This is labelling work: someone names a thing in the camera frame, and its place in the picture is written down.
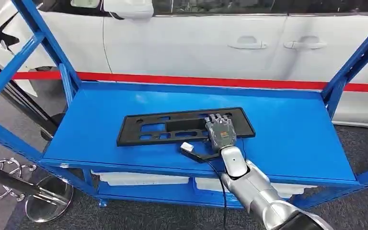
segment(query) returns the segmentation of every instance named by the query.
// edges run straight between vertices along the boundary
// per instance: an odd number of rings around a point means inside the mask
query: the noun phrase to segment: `silver robotic arm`
[[[219,114],[206,118],[206,128],[214,151],[219,152],[226,172],[221,175],[248,213],[254,213],[267,230],[332,230],[319,216],[305,212],[283,200],[269,178],[250,160],[244,160],[234,146],[236,133],[230,118]]]

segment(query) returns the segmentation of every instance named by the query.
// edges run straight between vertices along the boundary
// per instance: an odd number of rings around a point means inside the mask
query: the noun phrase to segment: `car door handle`
[[[326,45],[326,42],[305,43],[298,41],[289,41],[284,43],[284,47],[287,49],[321,49],[326,47]]]
[[[267,43],[257,40],[254,36],[241,36],[228,46],[235,49],[265,49]]]

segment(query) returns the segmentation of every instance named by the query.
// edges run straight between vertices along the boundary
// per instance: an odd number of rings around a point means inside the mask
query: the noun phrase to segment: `red barrier tape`
[[[224,78],[196,78],[196,77],[173,77],[136,74],[112,74],[112,73],[87,73],[78,72],[81,80],[104,80],[125,81],[159,84],[179,85],[206,85],[245,88],[270,88],[270,89],[298,89],[298,90],[321,90],[326,82],[320,81],[293,81],[293,80],[253,80],[253,79],[224,79]],[[18,72],[13,80],[58,80],[61,79],[59,71],[46,72]],[[368,92],[368,84],[349,83],[345,91]]]

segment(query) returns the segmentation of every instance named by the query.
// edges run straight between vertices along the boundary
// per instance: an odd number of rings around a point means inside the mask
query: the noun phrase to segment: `car side mirror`
[[[125,19],[148,19],[153,16],[151,0],[103,0],[103,10]]]

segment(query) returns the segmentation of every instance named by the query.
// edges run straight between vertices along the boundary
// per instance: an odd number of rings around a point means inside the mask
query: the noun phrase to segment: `white car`
[[[327,82],[368,36],[368,0],[34,2],[79,72]],[[0,64],[31,35],[9,1]],[[54,66],[39,46],[20,71]],[[352,82],[367,90],[344,92],[334,122],[368,127],[368,65]]]

